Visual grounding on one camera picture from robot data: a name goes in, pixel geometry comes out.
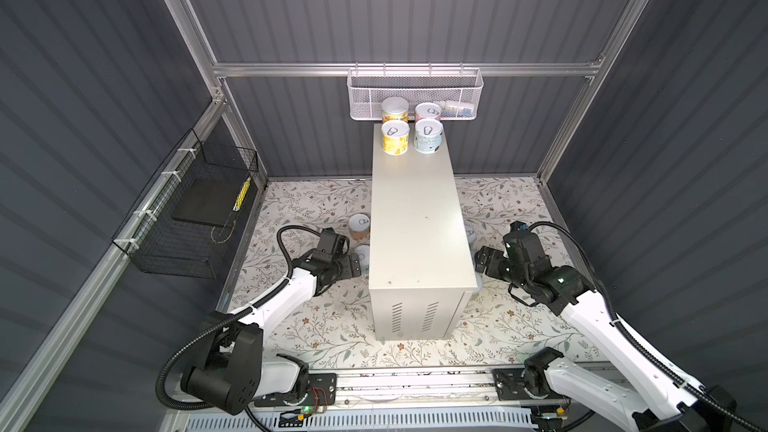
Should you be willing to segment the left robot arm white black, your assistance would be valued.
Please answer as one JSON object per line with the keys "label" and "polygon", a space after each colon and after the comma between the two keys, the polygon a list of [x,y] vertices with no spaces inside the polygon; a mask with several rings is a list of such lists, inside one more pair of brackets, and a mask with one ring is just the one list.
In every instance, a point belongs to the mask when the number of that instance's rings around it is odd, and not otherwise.
{"label": "left robot arm white black", "polygon": [[310,299],[360,276],[361,266],[350,239],[332,228],[289,224],[278,229],[276,241],[287,272],[247,305],[210,313],[200,332],[166,360],[154,385],[164,407],[238,415],[250,413],[262,396],[296,403],[308,393],[308,364],[286,354],[266,359],[265,338]]}

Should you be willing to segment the green orange label can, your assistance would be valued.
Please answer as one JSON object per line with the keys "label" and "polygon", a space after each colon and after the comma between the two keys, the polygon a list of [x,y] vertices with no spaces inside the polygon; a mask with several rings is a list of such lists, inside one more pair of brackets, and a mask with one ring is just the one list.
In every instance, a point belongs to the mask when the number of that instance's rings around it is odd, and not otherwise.
{"label": "green orange label can", "polygon": [[408,122],[409,102],[402,97],[385,98],[381,103],[381,118],[383,122]]}

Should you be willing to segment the yellow label can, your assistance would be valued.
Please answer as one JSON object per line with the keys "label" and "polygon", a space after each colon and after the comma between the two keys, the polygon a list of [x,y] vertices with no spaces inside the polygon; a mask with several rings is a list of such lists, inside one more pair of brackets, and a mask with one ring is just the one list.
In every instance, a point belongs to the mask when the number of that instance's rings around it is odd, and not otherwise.
{"label": "yellow label can", "polygon": [[388,120],[381,125],[383,151],[391,156],[402,156],[408,151],[410,127],[406,121]]}

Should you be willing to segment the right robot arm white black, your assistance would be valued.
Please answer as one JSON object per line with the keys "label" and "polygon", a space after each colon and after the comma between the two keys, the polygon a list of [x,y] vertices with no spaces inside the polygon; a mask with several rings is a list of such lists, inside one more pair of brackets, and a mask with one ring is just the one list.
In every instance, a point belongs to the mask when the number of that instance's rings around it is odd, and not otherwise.
{"label": "right robot arm white black", "polygon": [[585,336],[629,382],[621,387],[545,347],[528,357],[522,371],[493,372],[497,394],[509,400],[524,392],[533,400],[569,398],[587,408],[564,425],[571,431],[599,415],[624,431],[747,431],[758,425],[738,415],[734,397],[720,386],[706,387],[665,357],[615,311],[604,284],[589,266],[554,266],[536,229],[515,221],[501,250],[483,247],[475,270],[523,290],[529,308],[544,306]]}

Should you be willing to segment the teal label can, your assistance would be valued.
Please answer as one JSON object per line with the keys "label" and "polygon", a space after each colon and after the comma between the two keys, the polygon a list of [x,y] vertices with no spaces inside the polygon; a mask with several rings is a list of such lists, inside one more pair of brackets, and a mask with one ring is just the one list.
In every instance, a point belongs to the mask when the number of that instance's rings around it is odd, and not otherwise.
{"label": "teal label can", "polygon": [[370,246],[366,244],[358,245],[354,252],[357,254],[361,262],[367,262],[370,260]]}

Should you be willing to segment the pink label can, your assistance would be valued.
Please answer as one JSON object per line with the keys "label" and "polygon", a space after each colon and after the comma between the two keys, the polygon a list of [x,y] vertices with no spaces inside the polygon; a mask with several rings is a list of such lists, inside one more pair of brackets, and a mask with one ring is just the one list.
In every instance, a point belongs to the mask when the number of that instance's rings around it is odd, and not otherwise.
{"label": "pink label can", "polygon": [[442,116],[442,107],[438,103],[423,102],[415,106],[415,121],[430,119],[440,121]]}

